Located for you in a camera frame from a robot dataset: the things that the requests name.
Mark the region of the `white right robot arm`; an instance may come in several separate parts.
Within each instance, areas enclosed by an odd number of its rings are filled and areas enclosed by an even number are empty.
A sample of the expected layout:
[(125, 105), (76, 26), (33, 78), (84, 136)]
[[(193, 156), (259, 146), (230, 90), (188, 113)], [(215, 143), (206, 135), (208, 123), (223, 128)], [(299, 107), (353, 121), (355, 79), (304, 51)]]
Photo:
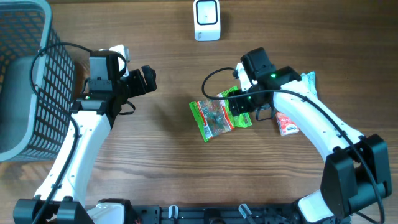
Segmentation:
[(365, 136), (328, 109), (293, 68), (276, 68), (259, 47), (241, 57), (234, 77), (241, 89), (229, 96), (237, 116), (266, 106), (286, 115), (309, 138), (325, 166), (319, 190), (298, 200), (305, 223), (344, 219), (392, 193), (386, 142)]

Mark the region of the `light blue wet wipes pack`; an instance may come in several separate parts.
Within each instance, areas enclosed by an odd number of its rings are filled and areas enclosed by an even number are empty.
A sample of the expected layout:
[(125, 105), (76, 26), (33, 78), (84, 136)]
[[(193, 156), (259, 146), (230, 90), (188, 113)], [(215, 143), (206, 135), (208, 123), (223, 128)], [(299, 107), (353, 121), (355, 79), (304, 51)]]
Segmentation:
[(304, 85), (310, 90), (310, 93), (313, 94), (315, 98), (318, 98), (315, 72), (302, 73), (300, 76)]

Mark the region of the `orange red small box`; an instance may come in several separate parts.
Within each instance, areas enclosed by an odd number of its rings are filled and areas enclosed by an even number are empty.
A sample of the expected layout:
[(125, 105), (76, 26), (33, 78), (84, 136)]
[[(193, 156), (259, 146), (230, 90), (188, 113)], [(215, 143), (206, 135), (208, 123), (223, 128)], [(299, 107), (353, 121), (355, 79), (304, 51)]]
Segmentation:
[(281, 136), (300, 132), (298, 126), (288, 116), (281, 112), (276, 112), (275, 116)]

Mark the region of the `green snack bag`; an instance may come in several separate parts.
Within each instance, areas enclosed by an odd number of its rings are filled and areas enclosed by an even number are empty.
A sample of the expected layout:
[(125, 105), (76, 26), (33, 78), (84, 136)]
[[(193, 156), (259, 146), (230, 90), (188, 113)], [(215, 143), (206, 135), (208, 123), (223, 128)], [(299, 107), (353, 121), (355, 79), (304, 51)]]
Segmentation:
[(227, 100), (205, 99), (189, 103), (193, 117), (205, 142), (235, 128), (252, 126), (248, 113), (233, 116), (228, 106)]

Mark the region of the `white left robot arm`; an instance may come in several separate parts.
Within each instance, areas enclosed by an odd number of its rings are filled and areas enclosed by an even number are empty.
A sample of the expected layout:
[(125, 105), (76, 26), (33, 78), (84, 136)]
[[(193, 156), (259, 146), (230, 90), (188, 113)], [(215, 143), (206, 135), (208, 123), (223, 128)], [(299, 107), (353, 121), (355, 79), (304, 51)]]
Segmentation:
[(128, 70), (129, 49), (117, 45), (90, 53), (90, 77), (70, 108), (70, 125), (60, 152), (34, 198), (20, 199), (15, 223), (138, 223), (129, 200), (103, 199), (85, 208), (93, 166), (122, 105), (155, 91), (156, 72), (148, 65)]

